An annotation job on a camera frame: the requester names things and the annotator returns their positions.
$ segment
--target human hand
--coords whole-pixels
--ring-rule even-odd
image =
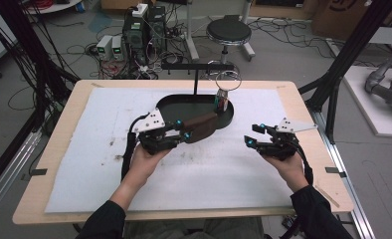
[[[283,180],[286,181],[292,192],[299,191],[308,186],[307,180],[304,177],[302,159],[298,153],[295,153],[293,156],[288,157],[283,161],[265,155],[263,155],[263,158],[277,169],[278,173]]]
[[[168,154],[169,151],[170,149],[150,155],[141,144],[138,145],[134,149],[130,170],[109,200],[115,202],[126,211],[134,195],[146,183],[149,176],[152,175],[155,170],[158,162]]]
[[[149,154],[141,144],[139,144],[131,158],[130,170],[125,175],[124,180],[132,186],[142,187],[156,168],[158,162],[171,149],[159,151],[153,155]]]

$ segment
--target metal bracket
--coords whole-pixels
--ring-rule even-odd
[[[280,124],[278,124],[277,131],[295,133],[297,131],[304,131],[314,128],[317,128],[316,123],[308,123],[284,118]]]
[[[140,124],[133,129],[134,132],[149,131],[165,126],[164,118],[159,109],[153,110]]]

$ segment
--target electronic equipment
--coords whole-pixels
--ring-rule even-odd
[[[109,61],[112,57],[112,36],[105,35],[97,44],[99,58],[102,61]]]
[[[165,37],[165,6],[152,6],[149,8],[147,22],[150,27],[150,37],[152,47],[157,53],[167,50]]]
[[[125,46],[121,36],[112,37],[112,53],[116,61],[124,61]]]
[[[147,65],[149,36],[145,20],[140,17],[127,16],[122,28],[122,35],[127,49],[129,49],[130,60],[138,65]]]

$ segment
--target person's left hand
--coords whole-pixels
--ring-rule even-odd
[[[141,144],[139,144],[134,150],[133,157],[131,159],[130,170],[124,177],[130,186],[137,188],[142,187],[150,175],[156,168],[158,162],[168,154],[169,150],[159,151],[154,155],[150,155]]]

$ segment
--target black sleeve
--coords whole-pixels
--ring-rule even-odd
[[[120,239],[125,213],[115,202],[107,201],[88,218],[76,239]]]
[[[312,186],[293,194],[292,202],[307,238],[352,238],[331,213],[329,202]]]

